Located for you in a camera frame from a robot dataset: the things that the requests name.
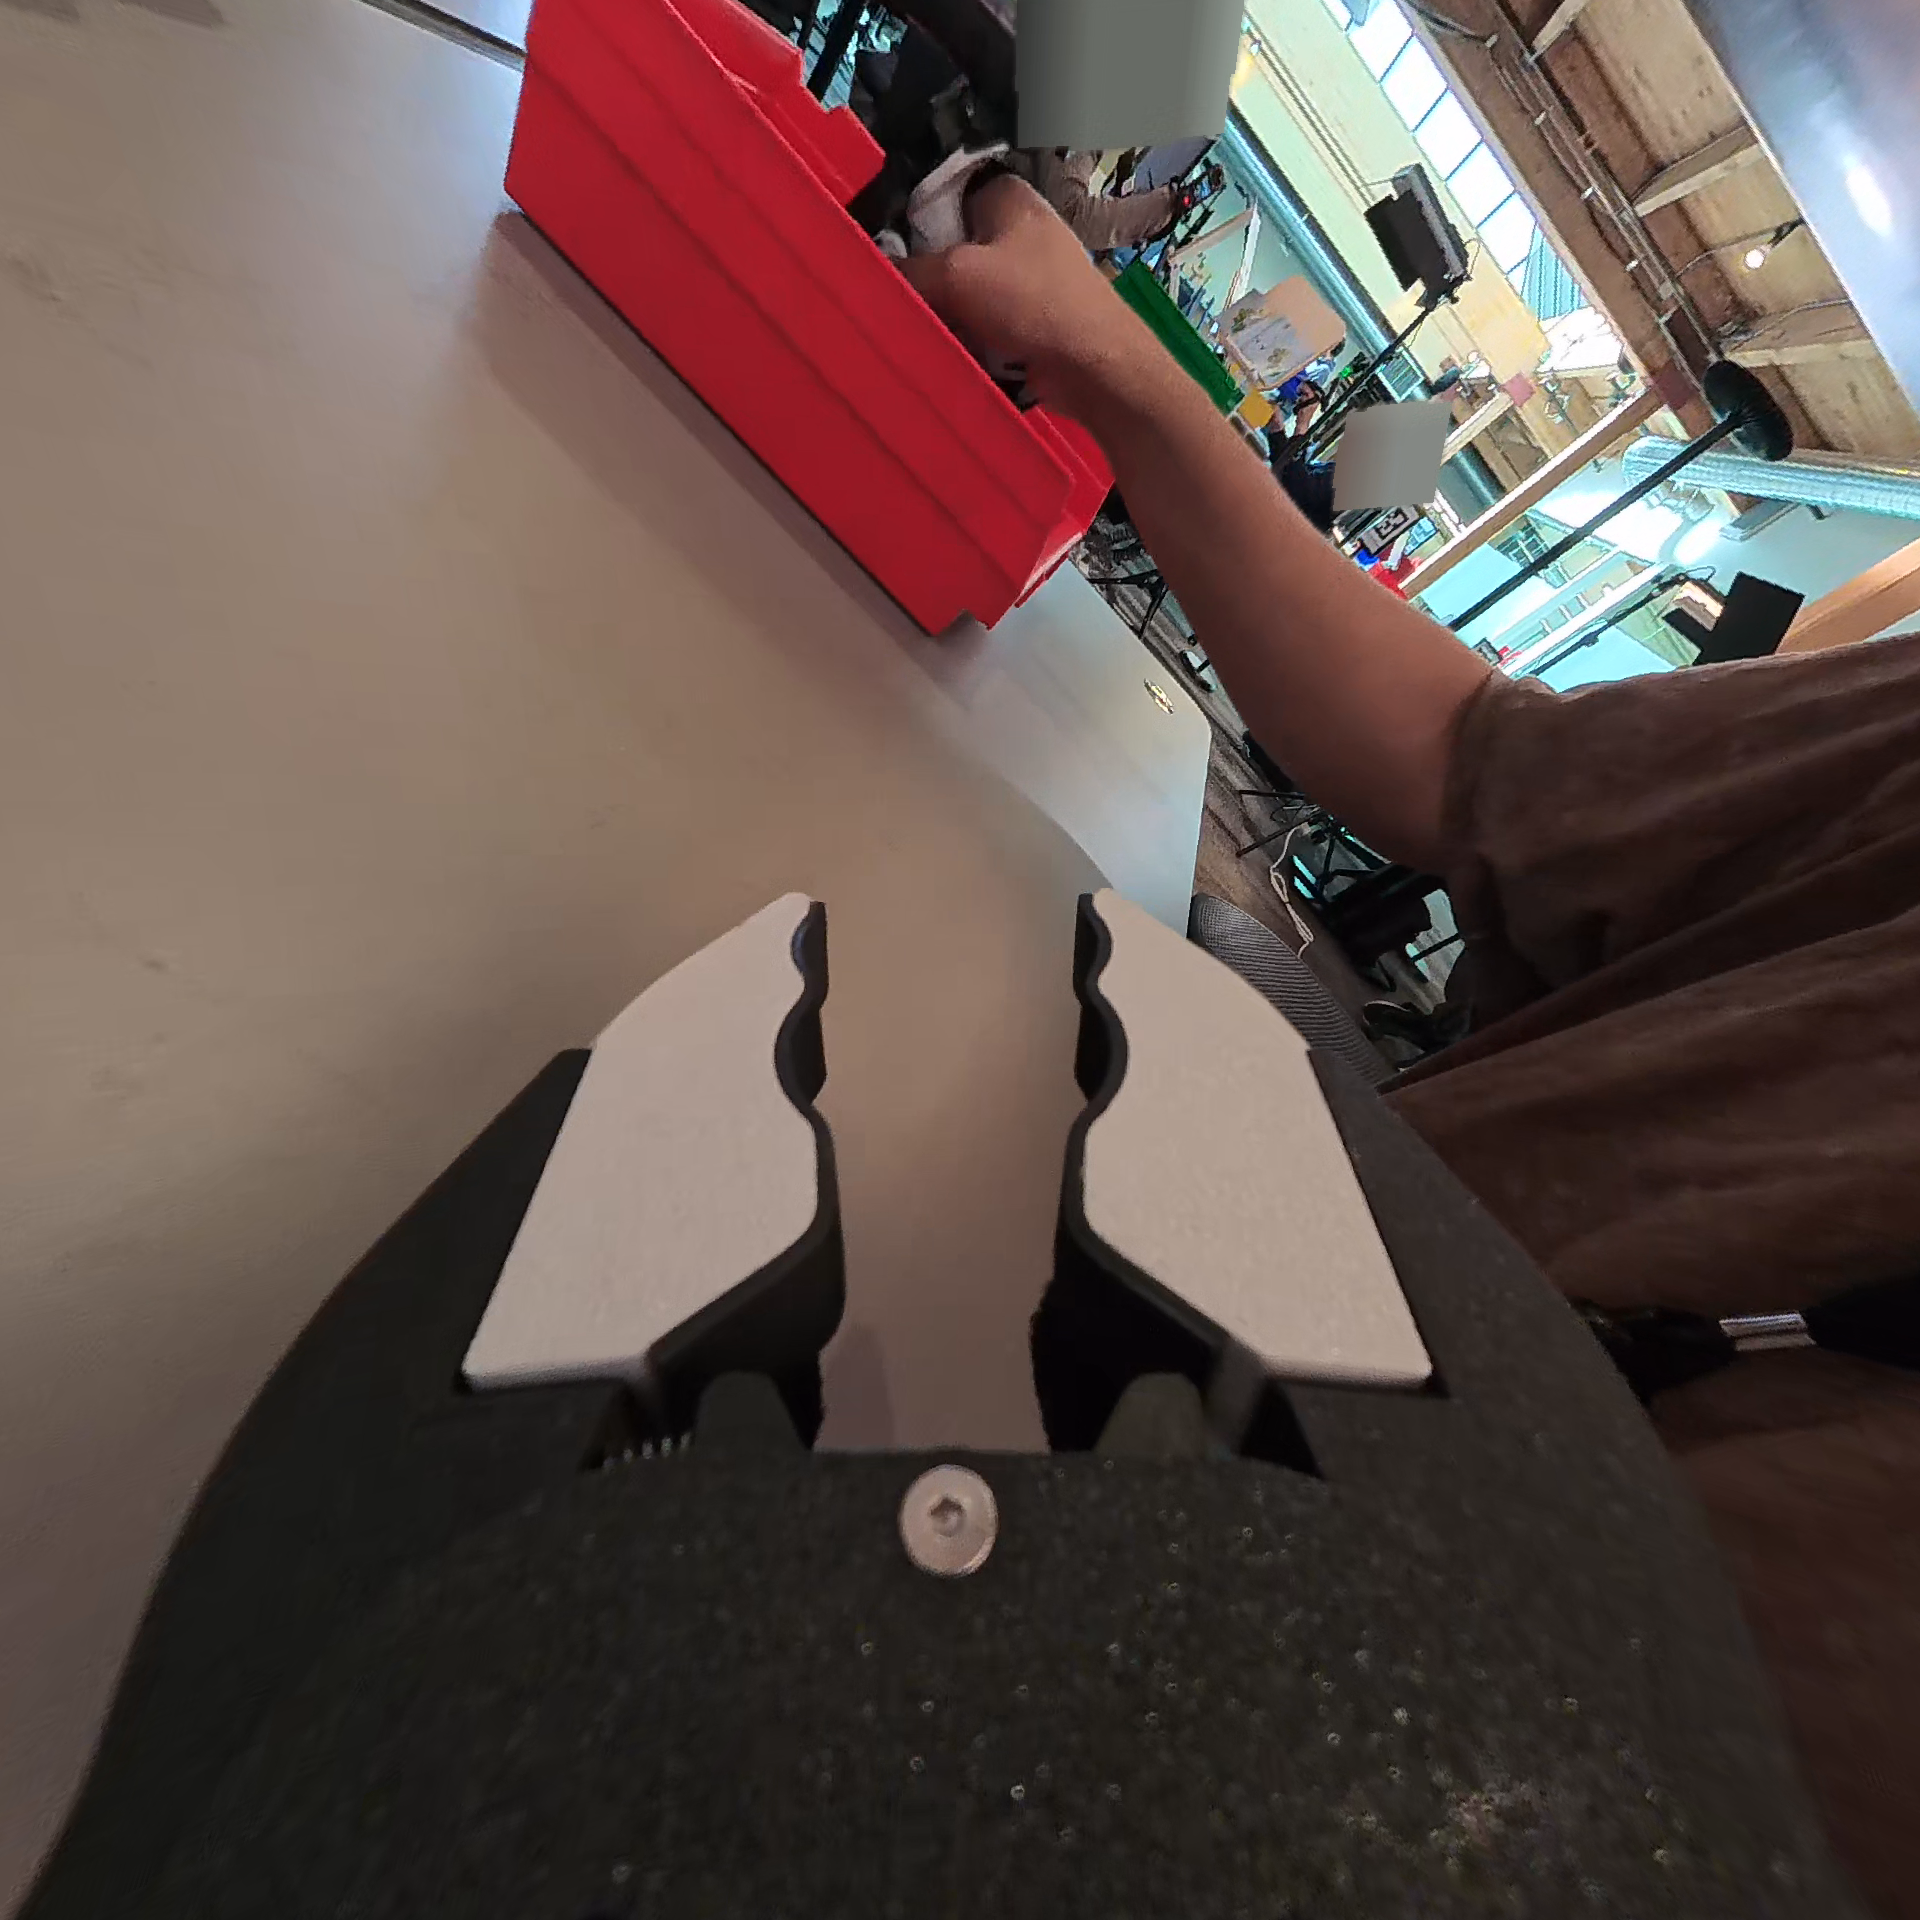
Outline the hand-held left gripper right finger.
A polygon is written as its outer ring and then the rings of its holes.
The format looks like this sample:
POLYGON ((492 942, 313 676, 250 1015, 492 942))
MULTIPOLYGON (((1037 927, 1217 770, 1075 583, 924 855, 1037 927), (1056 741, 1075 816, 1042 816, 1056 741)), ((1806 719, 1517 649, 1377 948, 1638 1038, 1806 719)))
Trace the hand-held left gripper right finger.
POLYGON ((1113 889, 1077 904, 1071 977, 1083 1110, 1037 1308, 1042 1416, 1107 1420, 1152 1377, 1213 1420, 1295 1384, 1429 1391, 1322 1074, 1345 1061, 1113 889))

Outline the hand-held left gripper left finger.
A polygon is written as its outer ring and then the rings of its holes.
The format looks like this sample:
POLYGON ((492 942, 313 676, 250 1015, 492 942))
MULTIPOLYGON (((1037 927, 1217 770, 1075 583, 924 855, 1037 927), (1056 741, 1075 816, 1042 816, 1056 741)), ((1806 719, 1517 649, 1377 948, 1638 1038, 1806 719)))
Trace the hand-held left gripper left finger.
POLYGON ((644 989, 589 1049, 463 1358, 472 1391, 614 1383, 689 1420, 765 1377, 823 1416, 846 1310, 827 1086, 827 904, 791 892, 644 989))

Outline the red plastic bin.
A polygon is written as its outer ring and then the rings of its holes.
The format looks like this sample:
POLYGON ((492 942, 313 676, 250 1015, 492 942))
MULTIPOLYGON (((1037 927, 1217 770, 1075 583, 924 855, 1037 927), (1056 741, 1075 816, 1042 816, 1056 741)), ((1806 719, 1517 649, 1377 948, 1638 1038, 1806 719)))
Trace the red plastic bin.
POLYGON ((927 634, 1093 529, 1089 433, 1021 410, 852 212, 883 147, 744 5, 541 3, 504 188, 927 634))

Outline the person's right forearm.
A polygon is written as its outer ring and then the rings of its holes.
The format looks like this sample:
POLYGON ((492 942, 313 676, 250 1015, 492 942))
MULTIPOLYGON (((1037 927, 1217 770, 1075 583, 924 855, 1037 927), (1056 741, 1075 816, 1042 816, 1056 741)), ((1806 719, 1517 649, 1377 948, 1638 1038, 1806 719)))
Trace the person's right forearm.
POLYGON ((1325 538, 1126 308, 1075 325, 1055 392, 1260 748, 1374 853, 1449 876, 1456 751, 1492 667, 1325 538))

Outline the grey desk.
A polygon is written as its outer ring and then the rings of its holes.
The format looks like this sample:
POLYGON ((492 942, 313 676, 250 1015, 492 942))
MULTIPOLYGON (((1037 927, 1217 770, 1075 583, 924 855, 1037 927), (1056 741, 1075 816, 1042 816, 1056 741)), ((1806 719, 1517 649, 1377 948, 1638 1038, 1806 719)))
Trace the grey desk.
POLYGON ((560 1051, 829 904, 835 1448, 1042 1442, 1075 909, 1208 738, 1071 567, 930 639, 369 5, 4 5, 4 1904, 229 1432, 560 1051))

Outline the person's right hand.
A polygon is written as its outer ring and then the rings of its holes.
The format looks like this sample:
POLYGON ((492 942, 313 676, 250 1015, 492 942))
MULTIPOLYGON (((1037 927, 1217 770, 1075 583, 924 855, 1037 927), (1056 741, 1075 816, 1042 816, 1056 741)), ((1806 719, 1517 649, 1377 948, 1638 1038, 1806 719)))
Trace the person's right hand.
POLYGON ((1093 424, 1101 404, 1157 371, 1162 349, 1024 180, 969 184, 966 238, 912 255, 902 276, 978 359, 1021 377, 1040 407, 1093 424))

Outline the black office chair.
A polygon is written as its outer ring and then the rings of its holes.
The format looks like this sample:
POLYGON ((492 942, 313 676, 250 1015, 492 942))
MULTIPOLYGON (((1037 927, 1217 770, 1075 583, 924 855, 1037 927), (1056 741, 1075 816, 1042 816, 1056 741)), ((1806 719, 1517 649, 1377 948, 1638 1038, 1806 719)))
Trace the black office chair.
POLYGON ((1388 1086, 1398 1069, 1271 927, 1230 900, 1197 892, 1189 909, 1189 942, 1272 1007, 1315 1051, 1341 1061, 1370 1088, 1388 1086))

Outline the green plastic bin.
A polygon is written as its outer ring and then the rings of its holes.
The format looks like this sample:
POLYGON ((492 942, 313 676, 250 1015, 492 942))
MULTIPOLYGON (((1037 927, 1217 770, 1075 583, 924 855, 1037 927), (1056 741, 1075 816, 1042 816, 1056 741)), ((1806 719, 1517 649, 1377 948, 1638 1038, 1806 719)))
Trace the green plastic bin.
POLYGON ((1157 272, 1142 257, 1131 260, 1114 278, 1117 297, 1134 313, 1172 360, 1208 394, 1222 417, 1242 404, 1236 374, 1202 332, 1181 313, 1157 272))

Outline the cardboard box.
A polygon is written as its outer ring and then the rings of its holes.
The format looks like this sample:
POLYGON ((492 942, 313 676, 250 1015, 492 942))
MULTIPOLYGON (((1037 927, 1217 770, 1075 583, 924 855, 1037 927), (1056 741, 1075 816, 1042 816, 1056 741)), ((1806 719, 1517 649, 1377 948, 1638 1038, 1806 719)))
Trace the cardboard box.
POLYGON ((1234 300, 1217 331, 1226 362, 1263 392, 1334 356, 1345 341, 1345 319, 1305 276, 1234 300))

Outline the black studio light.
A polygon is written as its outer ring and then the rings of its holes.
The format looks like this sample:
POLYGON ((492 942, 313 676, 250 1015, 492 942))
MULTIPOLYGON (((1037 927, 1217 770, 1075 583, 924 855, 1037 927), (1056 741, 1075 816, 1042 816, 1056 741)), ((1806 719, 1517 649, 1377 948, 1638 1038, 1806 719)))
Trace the black studio light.
POLYGON ((1429 171, 1397 171, 1390 191, 1364 210, 1367 226, 1404 292, 1429 315, 1459 298, 1473 278, 1469 243, 1443 207, 1429 171))

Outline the person's brown clothing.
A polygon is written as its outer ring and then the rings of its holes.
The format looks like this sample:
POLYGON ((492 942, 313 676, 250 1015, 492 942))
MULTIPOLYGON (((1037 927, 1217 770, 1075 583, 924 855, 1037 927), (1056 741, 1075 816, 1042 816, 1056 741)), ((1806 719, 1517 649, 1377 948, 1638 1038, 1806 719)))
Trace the person's brown clothing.
MULTIPOLYGON (((1471 1034, 1392 1093, 1573 1301, 1708 1319, 1916 1283, 1918 639, 1456 728, 1471 1034)), ((1916 1916, 1916 1371, 1800 1348, 1658 1394, 1864 1904, 1916 1916)))

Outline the black round pole weight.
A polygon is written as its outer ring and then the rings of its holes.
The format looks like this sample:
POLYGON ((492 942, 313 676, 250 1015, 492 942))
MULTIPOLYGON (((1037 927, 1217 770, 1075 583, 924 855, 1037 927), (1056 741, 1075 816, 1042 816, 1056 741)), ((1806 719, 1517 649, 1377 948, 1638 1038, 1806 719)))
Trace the black round pole weight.
POLYGON ((1792 423, 1760 373, 1719 359, 1700 374, 1700 392, 1717 420, 1717 444, 1732 444, 1746 458, 1770 466, 1794 455, 1792 423))

